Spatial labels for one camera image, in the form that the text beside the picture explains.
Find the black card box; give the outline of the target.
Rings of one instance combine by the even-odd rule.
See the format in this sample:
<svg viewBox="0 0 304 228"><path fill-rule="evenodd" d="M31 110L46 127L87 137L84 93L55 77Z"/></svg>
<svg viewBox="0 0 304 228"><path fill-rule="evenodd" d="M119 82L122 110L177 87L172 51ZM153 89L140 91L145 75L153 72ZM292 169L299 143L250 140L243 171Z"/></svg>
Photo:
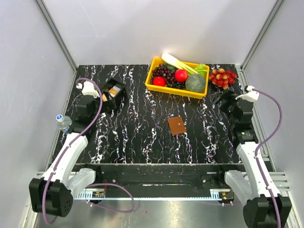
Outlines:
<svg viewBox="0 0 304 228"><path fill-rule="evenodd" d="M109 112L111 110L116 110L121 99L126 95L126 84L116 81L115 79L110 79L103 87L102 94L106 98L103 101L102 112Z"/></svg>

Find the brown leather card holder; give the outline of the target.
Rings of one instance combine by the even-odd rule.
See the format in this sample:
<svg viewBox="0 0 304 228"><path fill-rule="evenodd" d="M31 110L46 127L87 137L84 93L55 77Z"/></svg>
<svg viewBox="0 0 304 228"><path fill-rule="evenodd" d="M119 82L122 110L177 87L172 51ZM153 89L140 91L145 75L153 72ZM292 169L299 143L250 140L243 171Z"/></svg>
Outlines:
<svg viewBox="0 0 304 228"><path fill-rule="evenodd" d="M180 116L168 118L168 125L172 136L176 136L186 132L185 124Z"/></svg>

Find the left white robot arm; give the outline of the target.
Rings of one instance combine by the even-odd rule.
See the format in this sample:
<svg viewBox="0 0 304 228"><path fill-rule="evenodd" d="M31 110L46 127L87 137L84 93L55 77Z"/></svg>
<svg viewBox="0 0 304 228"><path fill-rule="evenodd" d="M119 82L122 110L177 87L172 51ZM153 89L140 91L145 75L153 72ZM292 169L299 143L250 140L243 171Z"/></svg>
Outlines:
<svg viewBox="0 0 304 228"><path fill-rule="evenodd" d="M99 105L100 99L92 95L79 98L62 149L48 170L29 183L34 212L66 217L83 189L88 185L93 188L101 186L102 170L94 165L85 164L75 176L70 176L78 157L95 134Z"/></svg>

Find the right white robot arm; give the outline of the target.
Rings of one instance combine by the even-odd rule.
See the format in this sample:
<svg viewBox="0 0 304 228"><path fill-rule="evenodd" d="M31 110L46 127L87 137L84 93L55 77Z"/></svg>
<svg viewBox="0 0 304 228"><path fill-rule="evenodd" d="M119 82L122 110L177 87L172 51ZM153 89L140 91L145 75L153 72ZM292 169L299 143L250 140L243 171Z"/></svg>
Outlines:
<svg viewBox="0 0 304 228"><path fill-rule="evenodd" d="M238 95L226 90L217 95L215 104L227 114L228 135L246 170L229 170L216 176L217 184L228 186L243 206L243 217L249 228L282 228L285 226L292 203L282 196L265 165L257 135L252 123L254 102L259 92L251 88Z"/></svg>

